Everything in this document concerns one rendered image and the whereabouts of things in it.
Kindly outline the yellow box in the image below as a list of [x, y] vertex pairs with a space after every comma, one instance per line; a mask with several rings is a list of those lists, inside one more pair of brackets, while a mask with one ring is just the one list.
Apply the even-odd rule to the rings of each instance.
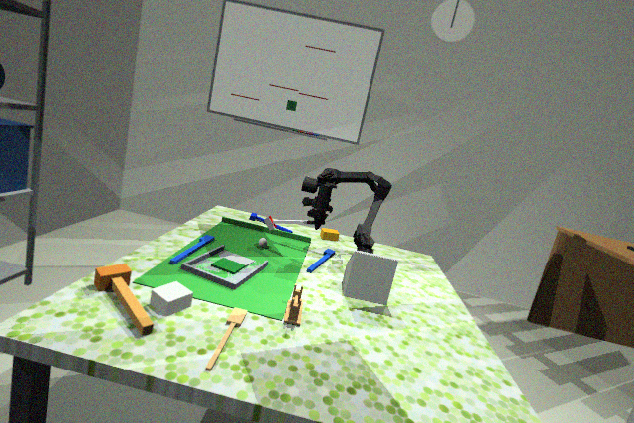
[[337, 241], [340, 233], [337, 230], [322, 228], [320, 236], [322, 240]]

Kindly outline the orange toy mallet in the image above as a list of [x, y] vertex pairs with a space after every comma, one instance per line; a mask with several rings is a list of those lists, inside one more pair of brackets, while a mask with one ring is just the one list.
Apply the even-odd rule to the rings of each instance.
[[114, 264], [95, 269], [94, 284], [98, 291], [113, 289], [141, 335], [153, 331], [154, 322], [129, 289], [132, 270], [127, 264]]

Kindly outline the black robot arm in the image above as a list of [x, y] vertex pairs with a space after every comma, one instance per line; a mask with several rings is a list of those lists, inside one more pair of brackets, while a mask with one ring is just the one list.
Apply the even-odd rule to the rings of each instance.
[[[305, 177], [302, 184], [301, 191], [315, 193], [319, 187], [318, 195], [322, 197], [331, 197], [332, 189], [337, 188], [338, 183], [350, 182], [350, 183], [366, 183], [370, 189], [375, 193], [374, 201], [370, 208], [370, 211], [363, 222], [358, 225], [357, 230], [354, 233], [354, 243], [357, 246], [357, 251], [373, 254], [372, 249], [375, 241], [370, 236], [371, 226], [376, 217], [376, 214], [380, 208], [381, 203], [388, 195], [391, 184], [381, 176], [375, 175], [371, 171], [368, 172], [341, 172], [333, 168], [326, 168], [323, 173], [317, 176], [317, 179]], [[375, 184], [378, 183], [378, 186]], [[309, 199], [304, 197], [302, 203], [303, 206], [316, 206], [315, 199]]]

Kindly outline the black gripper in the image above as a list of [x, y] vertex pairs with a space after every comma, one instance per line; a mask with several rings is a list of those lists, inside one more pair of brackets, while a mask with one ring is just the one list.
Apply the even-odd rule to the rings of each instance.
[[[330, 197], [331, 198], [331, 197]], [[316, 206], [314, 209], [308, 211], [307, 216], [314, 218], [315, 230], [318, 230], [323, 221], [328, 217], [326, 211], [332, 213], [333, 208], [329, 205], [331, 199], [328, 197], [317, 196]]]

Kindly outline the green flat mat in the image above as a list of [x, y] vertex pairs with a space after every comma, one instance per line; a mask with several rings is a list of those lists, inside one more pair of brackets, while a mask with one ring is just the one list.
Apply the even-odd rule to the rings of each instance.
[[[170, 264], [172, 258], [198, 244], [205, 235], [215, 238], [179, 263]], [[265, 247], [259, 245], [260, 238], [267, 239]], [[221, 245], [225, 245], [218, 253], [221, 257], [234, 253], [254, 260], [250, 267], [256, 268], [265, 261], [269, 261], [268, 266], [235, 290], [181, 269], [181, 264]], [[156, 288], [177, 281], [191, 290], [195, 299], [282, 321], [309, 246], [308, 242], [220, 222], [133, 283]]]

